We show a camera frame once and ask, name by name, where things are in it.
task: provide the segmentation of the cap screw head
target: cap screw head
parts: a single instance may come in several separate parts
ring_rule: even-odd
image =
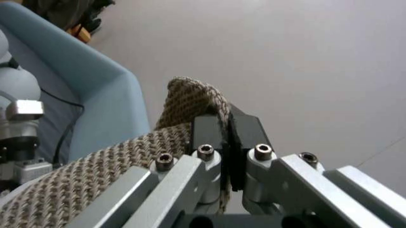
[[[174,158],[170,153],[162,153],[155,160],[156,170],[159,172],[168,171],[174,165]]]
[[[271,159],[272,147],[267,144],[258,144],[254,148],[254,156],[259,161],[267,161]]]
[[[214,148],[209,144],[203,144],[197,148],[197,157],[205,162],[211,161],[214,157]]]

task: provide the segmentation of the wooden object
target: wooden object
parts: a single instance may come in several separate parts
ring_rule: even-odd
[[[67,33],[69,33],[72,36],[75,36],[77,34],[77,31],[80,29],[80,25],[77,25],[71,29],[67,30]],[[90,35],[90,33],[85,29],[82,28],[77,36],[77,38],[84,42],[84,43],[88,43],[90,41],[90,39],[92,38],[92,36]]]

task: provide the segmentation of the dark object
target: dark object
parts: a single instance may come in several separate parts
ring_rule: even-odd
[[[196,215],[180,214],[172,228],[324,228],[319,219],[307,215]]]
[[[207,114],[195,117],[192,122],[191,141],[188,154],[191,155],[201,145],[209,144],[222,157],[221,163],[221,189],[227,187],[227,158],[228,158],[228,133],[223,133],[217,116]]]
[[[242,190],[245,181],[247,152],[258,144],[266,144],[274,151],[258,117],[231,115],[229,123],[229,172],[233,191]]]
[[[68,124],[68,126],[66,126],[64,132],[62,133],[62,135],[61,135],[61,137],[60,137],[60,139],[58,141],[57,147],[55,148],[55,154],[54,154],[54,158],[52,159],[52,163],[53,163],[53,165],[55,167],[57,167],[57,166],[60,166],[60,163],[59,163],[59,151],[60,151],[60,148],[62,146],[62,143],[63,143],[64,139],[66,138],[67,134],[69,133],[69,131],[72,130],[73,126],[75,126],[76,121],[84,113],[85,107],[83,105],[81,105],[81,104],[77,104],[77,103],[74,103],[74,102],[70,102],[70,101],[61,99],[61,98],[47,92],[43,88],[41,88],[41,91],[46,93],[47,95],[59,100],[59,101],[61,101],[61,102],[64,102],[66,104],[73,105],[73,106],[81,108],[81,112]]]
[[[113,0],[95,0],[92,4],[92,8],[95,10],[101,10],[103,7],[115,4],[116,2]]]
[[[94,32],[98,27],[100,27],[101,19],[94,19],[83,24],[83,27],[89,32]]]
[[[63,30],[78,24],[94,0],[24,0],[23,5]]]
[[[267,215],[195,215],[186,214],[178,218],[172,228],[270,228],[281,227],[282,216]]]
[[[20,186],[19,183],[14,180],[0,180],[0,192],[4,190],[13,191]]]
[[[1,163],[31,160],[39,146],[36,136],[12,137],[0,140]]]

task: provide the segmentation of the sofa armrest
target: sofa armrest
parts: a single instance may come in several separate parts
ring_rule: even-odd
[[[127,75],[85,101],[86,110],[72,137],[69,161],[149,132],[144,100],[134,95],[135,91],[140,91],[139,84],[133,75]]]

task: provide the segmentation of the knitted textile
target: knitted textile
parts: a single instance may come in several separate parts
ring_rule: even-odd
[[[154,132],[91,153],[48,174],[3,206],[0,226],[65,226],[129,167],[147,168],[163,152],[182,156],[190,140],[190,122],[209,106],[225,129],[230,109],[217,89],[189,78],[173,79]],[[228,198],[228,190],[222,191],[219,213]]]

